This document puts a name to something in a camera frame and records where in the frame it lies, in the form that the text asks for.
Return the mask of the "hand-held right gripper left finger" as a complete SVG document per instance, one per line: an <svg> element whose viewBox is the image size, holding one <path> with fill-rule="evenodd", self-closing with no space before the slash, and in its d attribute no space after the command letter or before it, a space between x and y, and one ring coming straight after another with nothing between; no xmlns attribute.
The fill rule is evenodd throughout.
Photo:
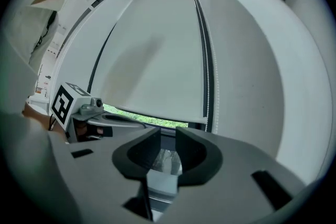
<svg viewBox="0 0 336 224"><path fill-rule="evenodd" d="M146 175L158 128L71 144L53 137L52 151L82 224L152 224Z"/></svg>

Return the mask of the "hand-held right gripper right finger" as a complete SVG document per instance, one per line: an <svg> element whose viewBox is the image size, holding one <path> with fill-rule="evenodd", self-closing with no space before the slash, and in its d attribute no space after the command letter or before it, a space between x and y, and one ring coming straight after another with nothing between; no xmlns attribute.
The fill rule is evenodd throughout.
<svg viewBox="0 0 336 224"><path fill-rule="evenodd" d="M183 172L159 224L249 224L305 188L293 172L246 142L179 127L175 148Z"/></svg>

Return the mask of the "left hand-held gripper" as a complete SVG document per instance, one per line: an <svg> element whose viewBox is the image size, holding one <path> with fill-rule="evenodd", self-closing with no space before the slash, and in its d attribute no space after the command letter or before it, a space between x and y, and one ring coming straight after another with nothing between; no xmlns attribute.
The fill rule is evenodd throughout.
<svg viewBox="0 0 336 224"><path fill-rule="evenodd" d="M75 128L78 125L89 123L96 126L146 128L145 124L124 115L103 112L90 119L90 115L81 115L79 109L83 104L89 104L92 96L75 84L64 82L57 90L51 105L53 117L65 132L67 143L77 141Z"/></svg>

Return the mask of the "person's left forearm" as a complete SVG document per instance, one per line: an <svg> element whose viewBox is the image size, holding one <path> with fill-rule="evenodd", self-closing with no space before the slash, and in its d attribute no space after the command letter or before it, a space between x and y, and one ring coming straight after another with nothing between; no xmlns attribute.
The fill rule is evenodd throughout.
<svg viewBox="0 0 336 224"><path fill-rule="evenodd" d="M44 129L56 132L65 142L68 141L64 130L59 125L55 117L39 113L38 111L34 110L28 103L25 103L22 114L26 118L31 118L38 121Z"/></svg>

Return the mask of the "person's left hand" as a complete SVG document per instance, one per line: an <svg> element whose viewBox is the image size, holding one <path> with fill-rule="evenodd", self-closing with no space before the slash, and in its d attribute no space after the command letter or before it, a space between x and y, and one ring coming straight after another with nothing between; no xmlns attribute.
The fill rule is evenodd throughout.
<svg viewBox="0 0 336 224"><path fill-rule="evenodd" d="M112 128L107 126L96 126L84 123L78 125L75 130L78 142L96 141L104 137L113 137Z"/></svg>

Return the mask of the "green bushes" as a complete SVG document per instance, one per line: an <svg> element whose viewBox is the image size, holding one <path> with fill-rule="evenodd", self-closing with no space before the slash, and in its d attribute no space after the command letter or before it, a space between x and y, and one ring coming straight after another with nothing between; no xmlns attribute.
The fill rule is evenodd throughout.
<svg viewBox="0 0 336 224"><path fill-rule="evenodd" d="M151 124L151 125L157 125L167 128L176 128L176 127L188 127L188 123L184 122L177 122L177 121L170 121L170 120L164 120L159 118L154 118L150 116L140 115L132 112L126 112L123 110L119 110L111 105L103 104L104 110L113 114L123 115L127 116L131 119L141 121L145 124Z"/></svg>

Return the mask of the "person's white shirt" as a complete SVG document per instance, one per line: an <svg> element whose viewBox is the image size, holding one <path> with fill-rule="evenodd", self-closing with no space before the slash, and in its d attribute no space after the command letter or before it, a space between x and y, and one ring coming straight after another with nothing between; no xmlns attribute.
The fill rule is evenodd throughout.
<svg viewBox="0 0 336 224"><path fill-rule="evenodd" d="M39 39L64 0L11 0L0 21L0 113L19 113L37 81Z"/></svg>

